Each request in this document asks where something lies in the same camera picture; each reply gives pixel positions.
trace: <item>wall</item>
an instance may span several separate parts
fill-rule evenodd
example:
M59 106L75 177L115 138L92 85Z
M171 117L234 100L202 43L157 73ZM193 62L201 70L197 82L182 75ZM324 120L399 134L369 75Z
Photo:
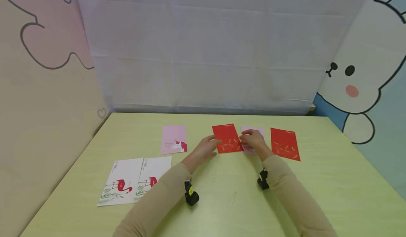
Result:
M308 112L363 0L79 0L113 108Z
M77 0L0 0L0 236L18 236L107 117Z
M406 0L366 0L314 103L406 200Z

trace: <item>beige sleeve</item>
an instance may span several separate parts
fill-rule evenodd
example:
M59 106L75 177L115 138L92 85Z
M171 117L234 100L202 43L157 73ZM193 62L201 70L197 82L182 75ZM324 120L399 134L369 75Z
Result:
M289 214L300 236L337 236L320 206L284 160L278 155L272 155L262 166L268 171L267 182L270 189Z
M151 236L169 210L185 194L190 172L178 163L169 169L128 212L113 237Z

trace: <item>white curtain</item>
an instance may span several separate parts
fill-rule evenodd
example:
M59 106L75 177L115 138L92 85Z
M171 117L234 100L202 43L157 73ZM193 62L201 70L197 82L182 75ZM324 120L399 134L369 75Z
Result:
M363 0L79 0L117 111L305 114Z

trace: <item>hand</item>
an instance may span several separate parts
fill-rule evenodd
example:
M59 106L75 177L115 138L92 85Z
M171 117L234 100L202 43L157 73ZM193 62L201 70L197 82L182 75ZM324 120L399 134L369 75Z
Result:
M264 137L257 130L245 130L240 136L241 144L248 145L255 149L259 159L264 162L268 157L273 155L273 152L265 143Z
M216 156L213 152L221 140L215 139L214 135L207 136L200 141L196 148L182 160L189 172L193 174L200 164Z
M266 146L264 137L257 130L245 130L240 136L241 144L248 145L254 149Z

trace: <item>red envelope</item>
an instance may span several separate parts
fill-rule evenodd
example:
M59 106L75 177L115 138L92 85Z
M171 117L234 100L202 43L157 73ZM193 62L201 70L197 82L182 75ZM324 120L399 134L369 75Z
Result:
M221 144L217 145L219 154L226 152L243 151L240 139L238 138L237 131L234 124L212 126L213 134L216 139L221 139Z
M274 154L287 159L300 161L296 133L294 131L271 128L271 144Z

